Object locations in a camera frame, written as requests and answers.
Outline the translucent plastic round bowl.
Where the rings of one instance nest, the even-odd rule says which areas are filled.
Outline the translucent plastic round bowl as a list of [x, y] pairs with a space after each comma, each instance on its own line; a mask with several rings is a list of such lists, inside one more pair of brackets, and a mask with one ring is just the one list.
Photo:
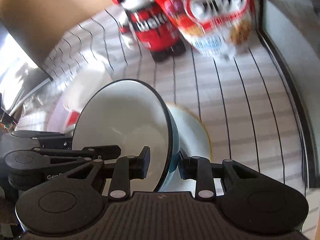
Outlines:
[[90, 98], [104, 85], [112, 82], [106, 68], [85, 68], [58, 97], [46, 130], [65, 133], [76, 124], [80, 113]]

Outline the white black grid tablecloth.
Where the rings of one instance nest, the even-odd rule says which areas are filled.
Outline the white black grid tablecloth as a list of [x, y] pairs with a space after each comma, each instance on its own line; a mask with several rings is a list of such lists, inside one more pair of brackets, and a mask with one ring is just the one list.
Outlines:
[[187, 48], [181, 57], [155, 63], [145, 48], [126, 48], [118, 32], [121, 12], [110, 6], [65, 32], [43, 64], [53, 81], [25, 101], [17, 129], [62, 132], [66, 110], [60, 98], [82, 68], [106, 68], [114, 80], [142, 80], [164, 101], [187, 107], [200, 118], [215, 162], [230, 157], [304, 194], [309, 214], [302, 233], [315, 239], [319, 191], [303, 183], [295, 107], [257, 36], [243, 54], [228, 61]]

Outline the white bowl with black rim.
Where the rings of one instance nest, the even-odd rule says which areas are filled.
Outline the white bowl with black rim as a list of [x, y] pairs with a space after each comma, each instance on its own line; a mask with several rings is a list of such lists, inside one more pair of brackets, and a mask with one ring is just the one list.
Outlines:
[[178, 129], [160, 94], [148, 83], [117, 80], [96, 92], [82, 110], [72, 149], [117, 145], [121, 156], [150, 149], [146, 178], [131, 181], [131, 191], [162, 192], [170, 184], [180, 150]]

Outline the red panda robot figurine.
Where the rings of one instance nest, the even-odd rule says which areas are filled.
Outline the red panda robot figurine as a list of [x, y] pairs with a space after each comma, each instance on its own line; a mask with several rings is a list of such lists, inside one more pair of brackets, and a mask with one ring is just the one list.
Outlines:
[[178, 29], [154, 0], [112, 0], [120, 5], [119, 31], [128, 49], [139, 44], [148, 49], [155, 62], [186, 52]]

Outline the dark monitor screen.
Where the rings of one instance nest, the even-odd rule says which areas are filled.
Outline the dark monitor screen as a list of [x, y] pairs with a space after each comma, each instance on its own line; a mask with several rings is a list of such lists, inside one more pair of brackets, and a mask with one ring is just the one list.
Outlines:
[[1, 23], [1, 110], [13, 115], [24, 100], [52, 78], [21, 48]]

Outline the red white cereal bag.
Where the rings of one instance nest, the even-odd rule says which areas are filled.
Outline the red white cereal bag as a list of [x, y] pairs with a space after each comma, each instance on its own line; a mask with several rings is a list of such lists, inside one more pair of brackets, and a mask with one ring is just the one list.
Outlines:
[[155, 0], [200, 54], [229, 60], [242, 53], [252, 30], [254, 0]]

